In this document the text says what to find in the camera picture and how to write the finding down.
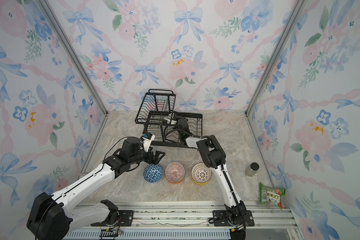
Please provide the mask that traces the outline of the blue triangle pattern bowl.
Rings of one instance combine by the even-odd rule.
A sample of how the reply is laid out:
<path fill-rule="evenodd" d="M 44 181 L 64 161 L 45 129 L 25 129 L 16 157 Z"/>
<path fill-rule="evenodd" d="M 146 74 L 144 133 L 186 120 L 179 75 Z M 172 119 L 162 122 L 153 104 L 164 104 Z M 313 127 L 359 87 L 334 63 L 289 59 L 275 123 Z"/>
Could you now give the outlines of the blue triangle pattern bowl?
<path fill-rule="evenodd" d="M 164 168 L 162 165 L 148 165 L 143 172 L 143 177 L 148 183 L 159 182 L 164 175 Z"/>

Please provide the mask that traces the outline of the pink striped bowl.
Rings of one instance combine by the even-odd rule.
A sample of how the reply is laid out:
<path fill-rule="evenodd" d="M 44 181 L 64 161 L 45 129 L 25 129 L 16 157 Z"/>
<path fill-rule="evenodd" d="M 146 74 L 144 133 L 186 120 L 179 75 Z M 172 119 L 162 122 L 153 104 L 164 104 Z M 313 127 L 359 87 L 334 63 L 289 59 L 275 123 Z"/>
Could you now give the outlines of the pink striped bowl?
<path fill-rule="evenodd" d="M 169 163 L 165 169 L 166 179 L 171 184 L 179 184 L 181 183 L 186 175 L 186 170 L 184 166 L 179 162 Z"/>

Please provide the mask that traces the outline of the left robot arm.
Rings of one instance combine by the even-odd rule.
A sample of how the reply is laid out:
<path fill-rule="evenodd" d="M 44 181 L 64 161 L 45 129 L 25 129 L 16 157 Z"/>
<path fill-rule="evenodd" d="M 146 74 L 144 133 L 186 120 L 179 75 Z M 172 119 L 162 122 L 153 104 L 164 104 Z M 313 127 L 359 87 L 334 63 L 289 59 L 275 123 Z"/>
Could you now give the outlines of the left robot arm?
<path fill-rule="evenodd" d="M 91 224 L 117 225 L 121 220 L 119 209 L 109 200 L 79 210 L 75 208 L 97 189 L 135 170 L 140 163 L 157 165 L 165 153 L 153 151 L 154 138 L 152 134 L 124 137 L 122 147 L 113 154 L 106 153 L 102 163 L 84 177 L 50 195 L 39 194 L 27 221 L 27 228 L 35 239 L 61 240 L 68 233 Z"/>

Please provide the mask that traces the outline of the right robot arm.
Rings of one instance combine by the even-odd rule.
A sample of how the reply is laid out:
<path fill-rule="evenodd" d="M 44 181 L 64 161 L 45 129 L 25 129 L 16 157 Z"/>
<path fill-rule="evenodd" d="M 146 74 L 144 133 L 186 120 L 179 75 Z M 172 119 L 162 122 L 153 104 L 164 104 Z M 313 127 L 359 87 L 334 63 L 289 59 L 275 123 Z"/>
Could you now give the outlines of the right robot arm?
<path fill-rule="evenodd" d="M 216 177 L 230 224 L 245 229 L 247 208 L 232 183 L 227 169 L 226 153 L 217 138 L 214 135 L 193 135 L 189 130 L 188 120 L 185 118 L 177 120 L 176 131 L 179 132 L 179 136 L 185 141 L 187 147 L 199 151 L 203 163 Z"/>

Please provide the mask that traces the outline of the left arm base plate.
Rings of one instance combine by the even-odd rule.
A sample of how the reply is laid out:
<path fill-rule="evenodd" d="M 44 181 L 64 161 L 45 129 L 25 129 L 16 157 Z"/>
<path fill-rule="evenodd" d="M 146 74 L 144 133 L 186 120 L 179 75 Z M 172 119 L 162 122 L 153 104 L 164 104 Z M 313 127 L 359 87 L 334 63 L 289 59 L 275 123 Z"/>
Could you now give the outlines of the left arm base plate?
<path fill-rule="evenodd" d="M 100 223 L 93 223 L 91 227 L 130 227 L 134 218 L 132 210 L 111 210 L 107 218 Z"/>

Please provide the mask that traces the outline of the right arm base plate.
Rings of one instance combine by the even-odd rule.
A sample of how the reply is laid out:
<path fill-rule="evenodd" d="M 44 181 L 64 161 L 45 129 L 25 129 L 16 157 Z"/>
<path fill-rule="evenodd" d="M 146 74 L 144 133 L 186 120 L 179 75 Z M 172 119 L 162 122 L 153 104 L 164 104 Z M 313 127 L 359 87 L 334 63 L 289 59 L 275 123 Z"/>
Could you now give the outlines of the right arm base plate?
<path fill-rule="evenodd" d="M 208 223 L 214 225 L 215 227 L 241 227 L 243 225 L 242 217 L 238 218 L 236 222 L 233 221 L 233 218 L 228 217 L 227 211 L 218 211 L 215 210 L 212 212 L 213 216 L 209 218 Z M 244 218 L 246 227 L 254 227 L 254 217 L 251 211 L 247 211 Z"/>

